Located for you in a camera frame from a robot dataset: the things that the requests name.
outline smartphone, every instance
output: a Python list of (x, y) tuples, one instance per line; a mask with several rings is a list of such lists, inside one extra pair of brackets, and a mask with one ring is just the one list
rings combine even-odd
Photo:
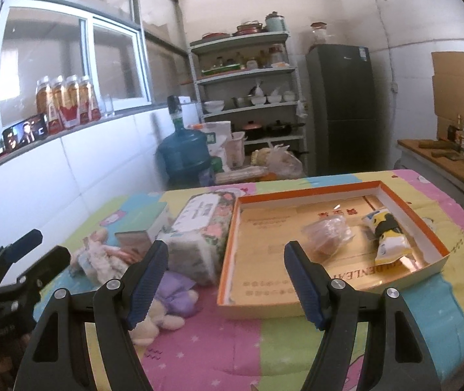
[(47, 135), (48, 128), (43, 113), (18, 122), (2, 132), (6, 152), (13, 152), (32, 142), (42, 141)]

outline gray refrigerator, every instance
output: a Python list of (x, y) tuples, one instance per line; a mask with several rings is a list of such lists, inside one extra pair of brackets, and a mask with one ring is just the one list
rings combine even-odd
[(306, 60), (316, 174), (377, 170), (379, 120), (368, 49), (322, 44), (312, 49)]

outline metal shelf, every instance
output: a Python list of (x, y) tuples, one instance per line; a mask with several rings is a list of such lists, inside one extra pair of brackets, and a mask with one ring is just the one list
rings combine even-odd
[(241, 107), (239, 109), (222, 110), (222, 111), (219, 111), (218, 113), (204, 114), (203, 117), (204, 119), (206, 119), (206, 118), (213, 118), (214, 116), (222, 116), (223, 114), (238, 113), (240, 111), (249, 111), (249, 110), (255, 110), (255, 109), (268, 109), (271, 107), (295, 106), (296, 104), (297, 104), (297, 101), (283, 101), (281, 103), (260, 104), (258, 106)]
[(198, 56), (203, 54), (253, 45), (283, 44), (290, 36), (288, 32), (264, 32), (260, 34), (242, 35), (217, 39), (208, 43), (197, 44), (190, 47), (190, 51)]
[(285, 137), (268, 137), (268, 138), (261, 138), (261, 139), (252, 139), (251, 141), (245, 141), (245, 145), (249, 144), (268, 144), (269, 142), (277, 142), (277, 141), (294, 141), (296, 139), (304, 139), (302, 135), (287, 135)]
[(217, 84), (220, 82), (226, 82), (228, 80), (243, 79), (247, 77), (261, 77), (269, 75), (277, 75), (281, 73), (292, 73), (296, 68), (290, 67), (267, 67), (266, 69), (251, 69), (251, 70), (239, 70), (231, 73), (224, 73), (223, 75), (217, 75), (215, 77), (203, 78), (196, 81), (198, 85), (210, 85)]

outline patchwork tablecloth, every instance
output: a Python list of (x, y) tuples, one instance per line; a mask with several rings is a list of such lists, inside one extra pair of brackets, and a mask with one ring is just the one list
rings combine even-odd
[[(441, 379), (450, 378), (464, 361), (464, 210), (447, 194), (411, 170), (358, 173), (299, 180), (260, 182), (212, 187), (239, 188), (245, 194), (270, 193), (301, 188), (381, 180), (407, 201), (420, 217), (432, 225), (450, 250), (443, 271), (405, 291), (406, 299), (434, 360)], [(111, 216), (122, 216), (137, 207), (167, 202), (173, 215), (188, 199), (208, 189), (137, 194), (113, 199), (93, 214), (64, 246), (75, 250), (82, 238), (108, 224)], [(109, 244), (116, 245), (108, 226)], [(46, 289), (36, 317), (49, 299), (49, 292), (66, 287), (71, 292), (92, 289), (85, 277), (71, 278), (62, 273)], [(229, 321), (216, 313), (215, 288), (200, 288), (203, 309), (187, 319), (182, 329), (163, 331), (140, 353), (142, 364), (156, 391), (260, 391), (298, 390), (317, 352), (322, 333), (304, 317), (269, 320)], [(357, 330), (352, 364), (344, 390), (355, 390), (366, 343), (366, 324)], [(90, 354), (98, 389), (110, 389), (97, 349), (93, 326), (88, 328)]]

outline open box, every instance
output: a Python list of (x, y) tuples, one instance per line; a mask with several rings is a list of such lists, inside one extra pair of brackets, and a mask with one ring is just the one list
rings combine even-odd
[[(406, 257), (375, 266), (377, 241), (362, 217), (386, 207), (407, 236)], [(327, 260), (315, 260), (302, 228), (328, 215), (344, 215), (355, 236)], [(285, 244), (298, 241), (332, 278), (358, 290), (403, 289), (436, 274), (449, 252), (429, 226), (381, 181), (251, 195), (238, 198), (230, 226), (217, 304), (230, 319), (302, 315), (283, 261)]]

